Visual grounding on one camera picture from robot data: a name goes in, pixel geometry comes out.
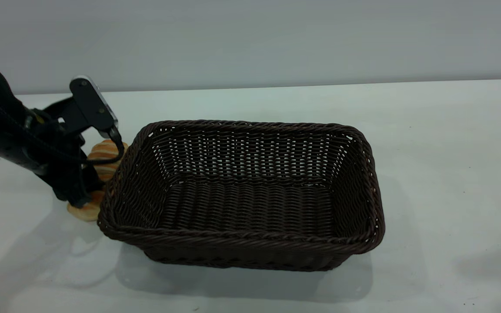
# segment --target bread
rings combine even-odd
[[[123,146],[125,147],[125,151],[127,150],[127,148],[129,148],[129,145],[127,145],[126,143],[123,143]],[[88,155],[88,159],[89,160],[112,159],[115,158],[115,156],[117,156],[117,153],[118,151],[117,147],[115,146],[115,143],[107,139],[92,147],[92,151]],[[102,180],[105,183],[111,179],[111,177],[117,170],[117,167],[119,167],[120,163],[121,160],[115,163],[97,165],[94,166],[94,168],[96,169],[96,173],[98,173],[98,177],[100,178],[100,180]],[[68,203],[67,210],[74,217],[80,220],[85,220],[87,222],[97,220],[98,213],[100,212],[100,203],[102,202],[104,195],[105,195],[105,186],[103,190],[96,190],[91,192],[90,196],[92,196],[92,201],[85,204],[85,206],[83,206],[82,208],[76,208],[75,206],[72,206],[70,203]]]

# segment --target white wall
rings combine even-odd
[[[16,93],[501,78],[501,0],[0,0]]]

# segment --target black cable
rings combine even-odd
[[[125,147],[123,146],[123,141],[121,140],[121,135],[119,132],[115,130],[110,130],[108,135],[110,136],[110,139],[115,143],[117,146],[117,156],[113,159],[107,159],[107,160],[87,160],[87,159],[81,159],[78,157],[74,157],[68,154],[63,153],[59,149],[55,148],[52,145],[49,145],[43,140],[40,140],[40,138],[34,136],[32,133],[30,133],[28,130],[24,129],[22,125],[20,125],[11,115],[9,115],[2,107],[0,107],[0,115],[6,119],[9,125],[11,125],[16,131],[22,135],[22,138],[26,139],[27,141],[30,142],[33,146],[37,147],[40,150],[43,150],[49,155],[52,155],[55,158],[60,159],[63,162],[67,163],[76,163],[76,164],[89,164],[89,165],[99,165],[99,164],[109,164],[109,163],[115,163],[121,158],[123,158],[123,154],[125,153]]]

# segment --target woven pattern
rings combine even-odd
[[[384,217],[353,127],[165,121],[139,132],[101,206],[110,238],[156,261],[329,270],[376,247]]]

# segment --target basket bottom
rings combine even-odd
[[[189,256],[193,253],[195,252],[184,249],[175,251],[146,250],[144,252],[144,254],[151,260],[164,264],[205,266],[215,267],[217,269],[241,267],[243,269],[298,272],[330,271],[340,266],[346,259],[351,256],[351,254],[339,256],[312,256],[310,254],[305,255],[301,253],[276,253],[270,254],[267,259],[263,259],[262,257],[264,257],[264,255],[261,255],[260,252],[254,253],[253,251],[247,251],[246,253],[253,255],[252,258],[247,259],[247,257],[245,257],[244,255],[244,252],[242,254],[240,251],[224,251],[221,252],[217,257],[208,259],[203,257],[181,257]]]
[[[330,191],[320,184],[186,181],[170,187],[159,228],[335,236]]]

